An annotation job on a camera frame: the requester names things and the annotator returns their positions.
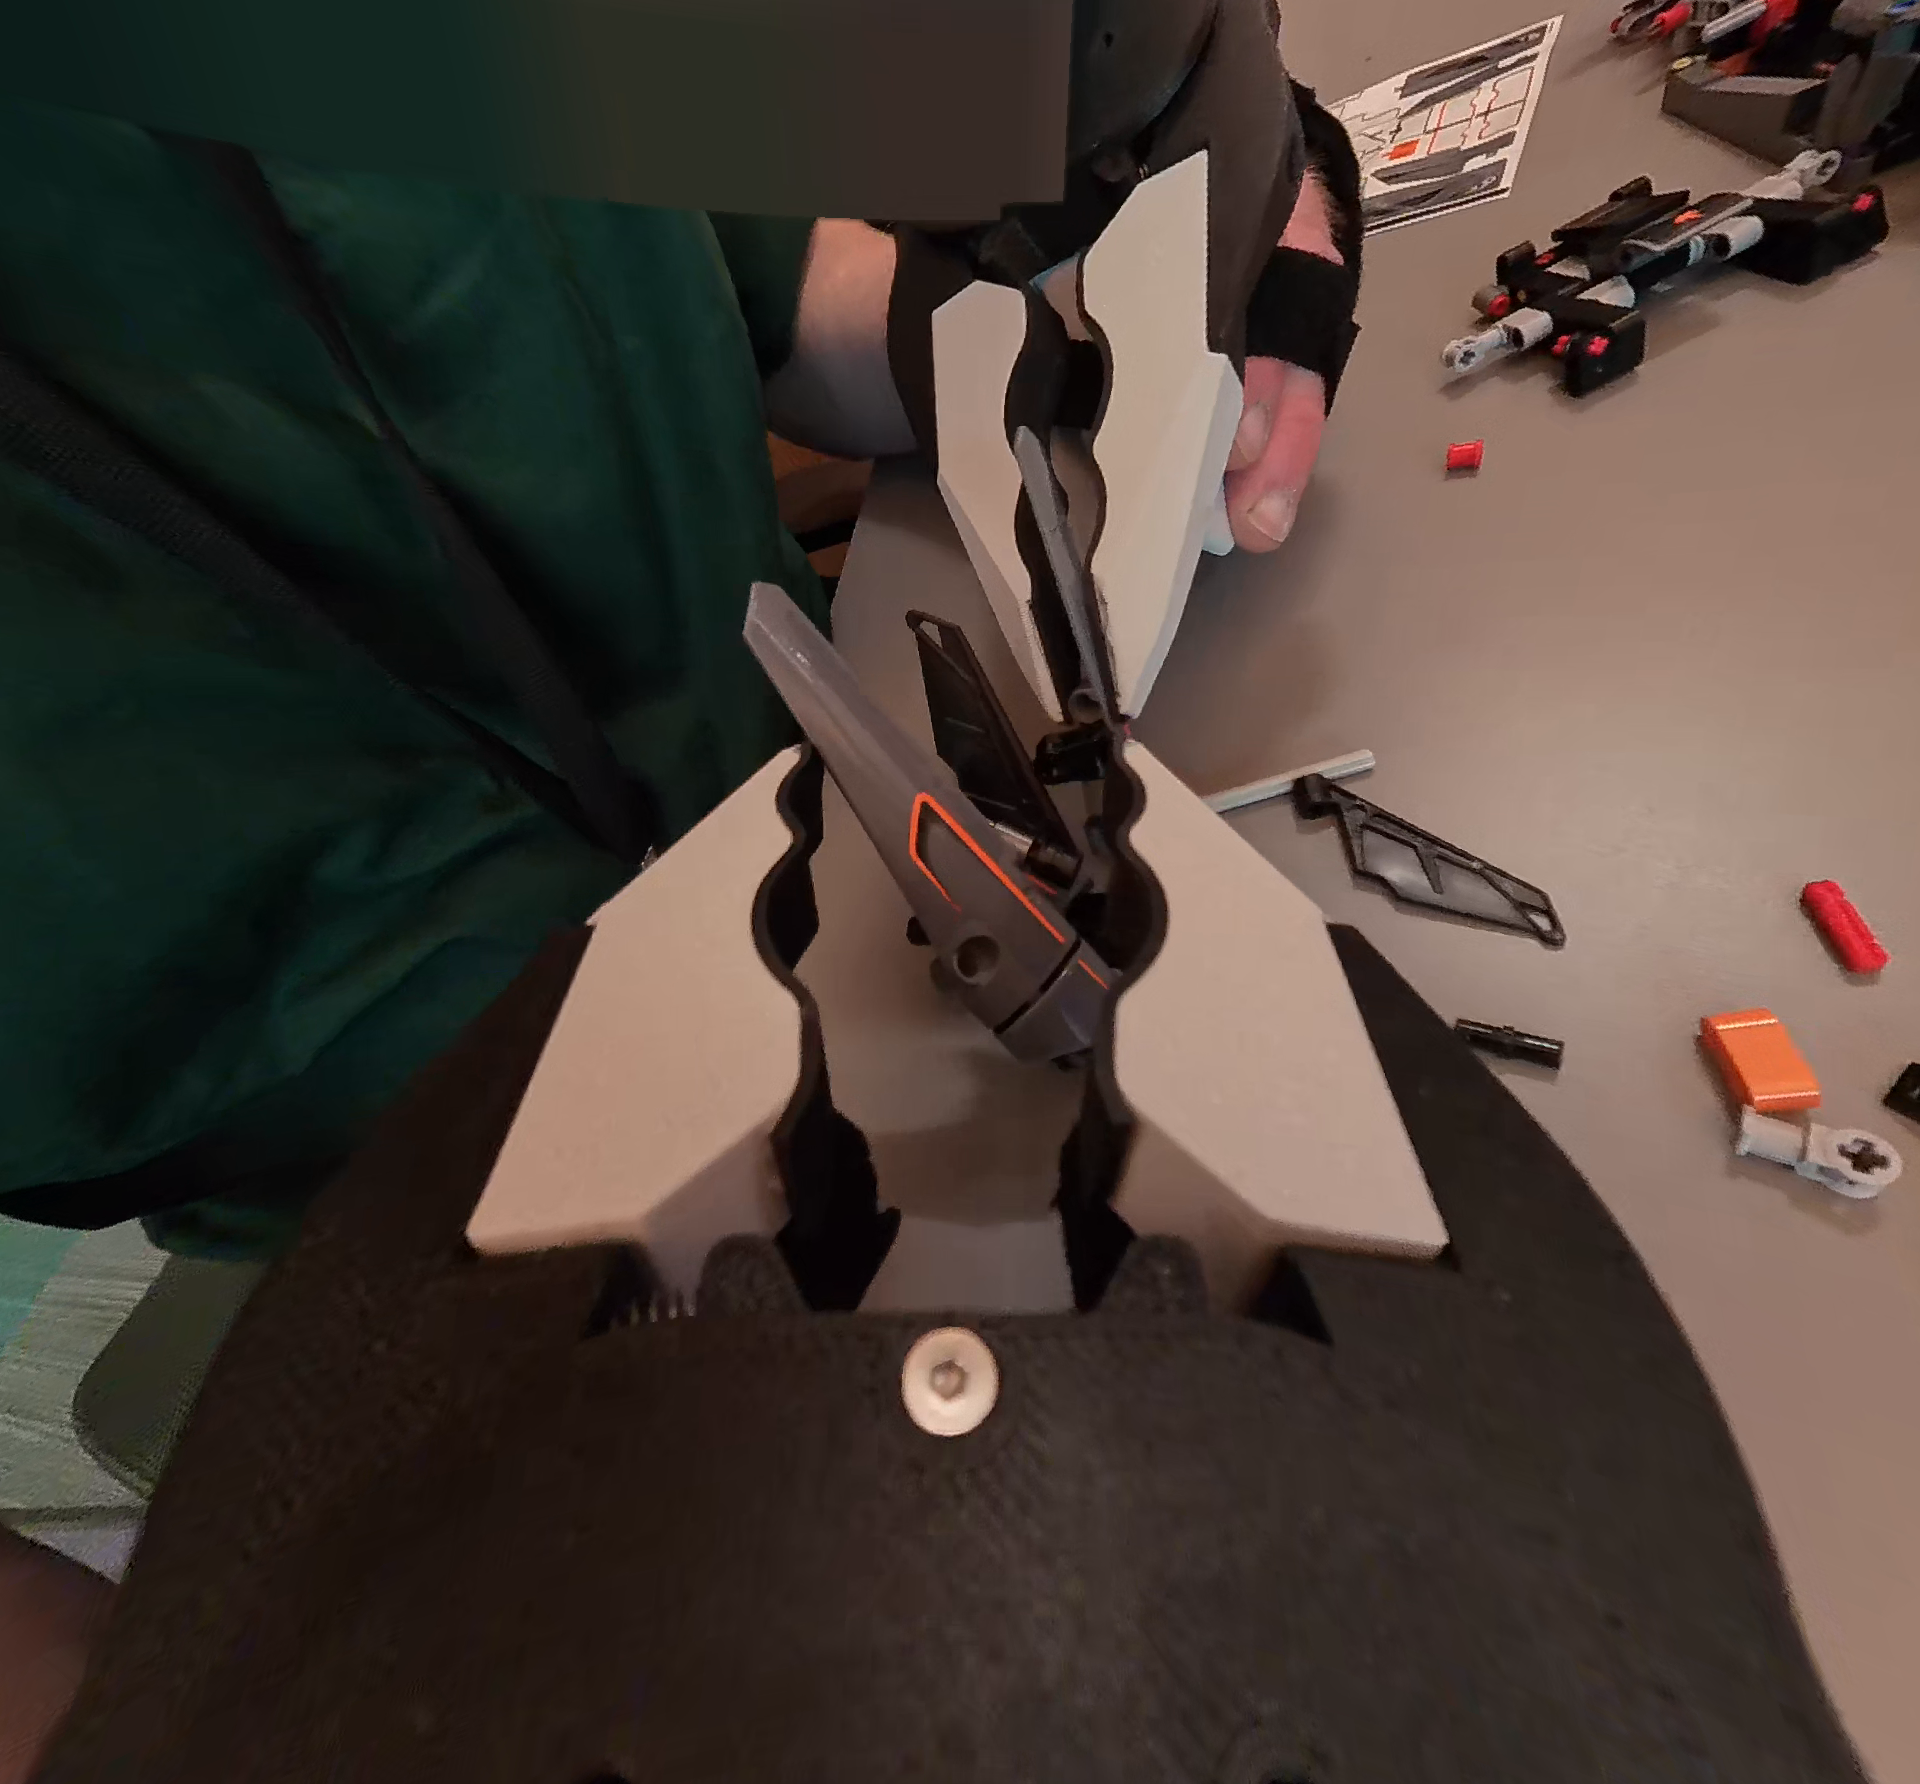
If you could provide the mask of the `light grey lego axle connector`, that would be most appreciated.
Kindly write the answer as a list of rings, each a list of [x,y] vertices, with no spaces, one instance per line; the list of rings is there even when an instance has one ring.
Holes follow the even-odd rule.
[[[1906,1170],[1900,1150],[1873,1129],[1819,1124],[1811,1113],[1770,1115],[1752,1105],[1741,1109],[1734,1148],[1854,1202],[1883,1196]]]

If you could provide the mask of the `orange lego piece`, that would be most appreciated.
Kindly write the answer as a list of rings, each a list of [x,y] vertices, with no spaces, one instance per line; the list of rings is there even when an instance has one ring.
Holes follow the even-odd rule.
[[[1704,1016],[1699,1039],[1741,1108],[1794,1115],[1821,1105],[1821,1079],[1772,1010],[1751,1006]]]

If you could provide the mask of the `grey lego axle red bush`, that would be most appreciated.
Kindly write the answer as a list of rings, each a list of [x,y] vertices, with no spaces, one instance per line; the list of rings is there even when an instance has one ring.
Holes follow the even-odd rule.
[[[1368,748],[1350,750],[1341,756],[1310,761],[1284,772],[1274,772],[1235,788],[1214,790],[1207,796],[1207,803],[1212,812],[1218,812],[1218,814],[1242,812],[1242,809],[1259,807],[1271,801],[1279,801],[1282,797],[1290,797],[1290,793],[1302,779],[1320,778],[1320,779],[1341,781],[1341,779],[1368,776],[1377,767],[1378,767],[1378,758],[1372,750]]]

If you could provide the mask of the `black lego blade piece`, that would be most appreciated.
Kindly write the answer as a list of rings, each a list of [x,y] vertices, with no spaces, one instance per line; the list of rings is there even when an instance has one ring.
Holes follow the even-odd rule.
[[[1552,898],[1510,870],[1391,812],[1320,772],[1301,776],[1293,805],[1336,828],[1357,880],[1411,908],[1522,931],[1548,950],[1569,941]]]

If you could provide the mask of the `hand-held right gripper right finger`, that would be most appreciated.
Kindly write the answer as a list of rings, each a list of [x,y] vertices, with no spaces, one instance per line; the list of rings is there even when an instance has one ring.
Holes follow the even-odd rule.
[[[1102,820],[1125,965],[1061,1158],[1074,1306],[1148,1239],[1224,1311],[1310,1249],[1434,1262],[1449,1226],[1324,910],[1142,741]]]

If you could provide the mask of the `grey lego wing assembly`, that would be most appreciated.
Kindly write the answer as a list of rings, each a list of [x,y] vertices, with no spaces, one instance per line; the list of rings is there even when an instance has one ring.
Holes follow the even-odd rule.
[[[957,999],[1022,1062],[1094,1049],[1115,992],[1094,854],[954,619],[911,609],[931,741],[860,683],[792,597],[753,586],[743,639],[840,790]]]

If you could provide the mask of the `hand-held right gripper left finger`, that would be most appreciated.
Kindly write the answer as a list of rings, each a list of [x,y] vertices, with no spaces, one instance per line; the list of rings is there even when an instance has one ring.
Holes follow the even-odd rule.
[[[779,752],[588,925],[467,1226],[481,1254],[626,1244],[690,1296],[770,1239],[809,1306],[852,1311],[896,1245],[839,1108],[801,965],[819,927],[825,765]]]

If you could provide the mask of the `flame print lego assembly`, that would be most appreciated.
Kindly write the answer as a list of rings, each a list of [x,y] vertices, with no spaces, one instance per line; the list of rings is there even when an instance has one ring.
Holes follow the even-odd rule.
[[[1839,185],[1839,149],[1797,155],[1748,188],[1693,196],[1648,175],[1615,188],[1558,226],[1547,245],[1502,251],[1475,295],[1477,329],[1443,350],[1453,380],[1545,355],[1565,396],[1580,399],[1644,364],[1658,294],[1739,267],[1770,284],[1808,285],[1875,251],[1891,232],[1879,184]]]

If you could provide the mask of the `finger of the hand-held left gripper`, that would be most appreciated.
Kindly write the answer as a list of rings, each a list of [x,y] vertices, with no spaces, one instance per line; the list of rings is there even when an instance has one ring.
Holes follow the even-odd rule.
[[[1089,569],[1126,717],[1144,712],[1180,630],[1242,411],[1240,375],[1208,332],[1208,185],[1207,152],[1146,175],[1079,266],[1106,366]]]
[[[937,478],[973,572],[1044,712],[1118,719],[1112,660],[1052,454],[1065,319],[1030,285],[974,281],[931,319]]]

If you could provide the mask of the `red lego pin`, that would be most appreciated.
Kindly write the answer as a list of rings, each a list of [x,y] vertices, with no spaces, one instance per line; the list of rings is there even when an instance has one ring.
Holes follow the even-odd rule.
[[[1888,968],[1891,954],[1884,941],[1843,884],[1806,881],[1798,891],[1798,904],[1845,972],[1870,978]]]

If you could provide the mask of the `printed paper sheet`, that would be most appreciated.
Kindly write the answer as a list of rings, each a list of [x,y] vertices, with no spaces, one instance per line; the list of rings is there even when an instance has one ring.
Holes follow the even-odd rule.
[[[1328,106],[1355,147],[1368,234],[1513,191],[1562,27],[1536,19]]]

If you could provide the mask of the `person's left hand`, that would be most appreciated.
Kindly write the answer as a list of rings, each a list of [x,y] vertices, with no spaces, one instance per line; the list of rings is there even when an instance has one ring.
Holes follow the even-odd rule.
[[[1326,425],[1326,380],[1274,355],[1248,355],[1242,411],[1222,478],[1232,546],[1271,553],[1284,546],[1315,476]]]

